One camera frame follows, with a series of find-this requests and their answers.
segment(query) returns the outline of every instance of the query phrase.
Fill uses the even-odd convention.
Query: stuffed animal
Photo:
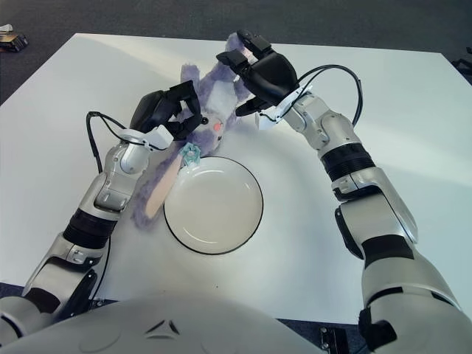
[[[249,57],[243,43],[233,33],[226,42],[226,51],[238,49]],[[217,63],[213,69],[200,79],[200,70],[192,64],[185,64],[181,69],[181,82],[191,80],[198,95],[201,113],[204,117],[202,124],[195,129],[185,141],[175,142],[172,153],[154,170],[152,177],[136,194],[133,220],[139,229],[149,229],[159,217],[159,210],[176,181],[182,164],[181,149],[191,142],[200,149],[200,156],[208,156],[214,151],[227,132],[237,122],[235,109],[239,103],[246,100],[249,91],[241,79],[236,80],[236,74],[222,63]],[[176,120],[182,121],[191,115],[185,108]]]

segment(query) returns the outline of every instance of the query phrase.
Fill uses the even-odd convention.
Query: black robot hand
[[[251,65],[237,50],[220,53],[216,58],[238,74],[244,86],[256,96],[237,108],[236,115],[245,116],[278,105],[299,85],[293,66],[287,58],[275,52],[266,39],[246,30],[237,31],[237,36],[257,62]]]
[[[181,101],[185,101],[193,115],[183,122],[169,122],[172,116],[182,111]],[[201,124],[202,119],[193,83],[186,81],[167,91],[151,92],[144,96],[134,112],[130,128],[147,133],[164,125],[175,140],[184,140]]]

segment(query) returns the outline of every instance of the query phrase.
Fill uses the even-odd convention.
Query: white plate
[[[177,240],[203,254],[224,254],[255,233],[263,214],[263,195],[243,165],[207,157],[178,173],[164,204],[164,215]]]

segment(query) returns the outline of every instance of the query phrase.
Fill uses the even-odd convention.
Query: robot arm
[[[184,100],[192,116],[182,123],[169,122]],[[182,140],[201,123],[197,95],[191,81],[153,92],[142,98],[130,129],[109,150],[103,171],[93,180],[66,229],[53,242],[28,280],[22,297],[0,299],[0,345],[40,330],[58,319],[84,312],[97,281],[94,267],[136,182],[154,150]]]
[[[359,329],[368,348],[376,353],[469,353],[471,321],[439,271],[416,250],[414,218],[353,124],[309,89],[303,91],[292,65],[266,40],[247,31],[238,35],[259,61],[251,65],[236,52],[217,56],[256,95],[237,114],[275,106],[258,117],[260,128],[285,119],[318,152],[341,202],[335,218],[344,243],[365,262]]]

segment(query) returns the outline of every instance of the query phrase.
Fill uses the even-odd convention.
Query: black cable
[[[270,118],[270,116],[268,116],[267,114],[264,114],[264,113],[262,113],[262,112],[259,112],[259,115],[260,115],[260,116],[263,116],[263,117],[265,117],[265,118],[267,118],[267,119],[270,120],[271,122],[277,122],[275,119]]]
[[[118,138],[119,140],[123,141],[123,142],[127,142],[128,144],[132,144],[132,145],[139,145],[139,146],[144,146],[144,143],[143,142],[132,142],[131,140],[127,140],[127,139],[123,139],[121,136],[119,136],[117,133],[114,132],[113,129],[111,129],[110,125],[106,122],[105,119],[108,119],[108,120],[111,120],[113,123],[117,124],[121,129],[125,129],[125,127],[123,125],[121,125],[121,123],[117,122],[116,120],[114,120],[113,118],[110,118],[104,114],[101,114],[98,115],[98,117],[100,117],[102,119],[102,121],[105,123],[106,127],[108,128],[108,130],[113,134],[115,135],[116,138]],[[165,149],[159,149],[158,147],[152,145],[152,144],[149,144],[149,146],[154,149],[154,150],[158,150],[158,151],[163,151]]]
[[[91,126],[90,126],[90,120],[91,120],[92,117],[100,117],[100,118],[102,118],[103,121],[105,121],[104,119],[108,119],[110,122],[114,123],[115,125],[117,125],[121,129],[125,129],[125,126],[123,124],[121,124],[120,122],[118,122],[117,120],[115,120],[115,119],[113,119],[113,118],[111,118],[111,117],[109,117],[105,114],[102,114],[100,112],[93,112],[92,111],[92,112],[87,113],[86,127],[87,127],[88,140],[90,141],[91,152],[94,154],[94,158],[97,161],[98,173],[101,173],[103,171],[102,161],[100,160],[100,154],[98,152],[97,144],[95,143],[94,134],[92,133]]]
[[[300,92],[300,94],[298,95],[298,97],[291,103],[290,107],[288,108],[288,110],[282,115],[282,117],[284,117],[288,111],[290,111],[296,104],[296,102],[303,96],[303,94],[305,93],[305,90],[306,88],[308,87],[308,85],[311,83],[311,81],[313,81],[313,79],[315,77],[317,77],[319,74],[321,74],[322,72],[325,72],[326,70],[328,69],[340,69],[340,70],[343,70],[344,72],[347,72],[349,75],[351,75],[351,77],[353,77],[354,81],[355,81],[355,87],[357,88],[357,95],[358,95],[358,102],[357,102],[357,108],[355,109],[355,113],[354,113],[354,118],[353,118],[353,126],[355,126],[357,124],[357,122],[359,121],[359,117],[361,116],[361,112],[362,112],[362,107],[364,106],[364,98],[363,98],[363,95],[362,95],[362,85],[361,85],[361,81],[359,80],[358,76],[355,74],[355,72],[353,72],[351,69],[347,68],[346,66],[342,66],[342,65],[337,65],[337,64],[327,64],[327,65],[322,65],[322,66],[318,66],[314,69],[311,69],[309,70],[308,72],[304,73],[298,80],[297,80],[297,83],[300,83],[302,80],[304,80],[308,75],[310,74],[313,74],[314,72],[316,72],[316,74],[314,76],[312,76],[312,78],[308,81],[308,83],[304,86],[302,92]]]
[[[101,173],[103,171],[102,161],[100,160],[100,154],[98,153],[97,144],[95,144],[94,134],[91,132],[90,119],[93,117],[93,115],[90,115],[90,113],[91,112],[89,112],[86,117],[87,135],[88,140],[90,141],[91,152],[94,154],[94,158],[97,161],[98,173]]]
[[[106,267],[108,265],[108,260],[110,259],[110,250],[111,250],[111,235],[108,238],[108,251],[106,252],[106,259],[105,259],[105,265],[103,266],[103,272],[102,272],[102,275],[100,276],[100,280],[98,281],[98,285],[95,288],[94,295],[91,297],[90,306],[88,308],[89,310],[91,309],[91,306],[94,303],[95,296],[97,295],[98,290],[100,289],[100,286],[102,285],[103,278],[105,278]]]

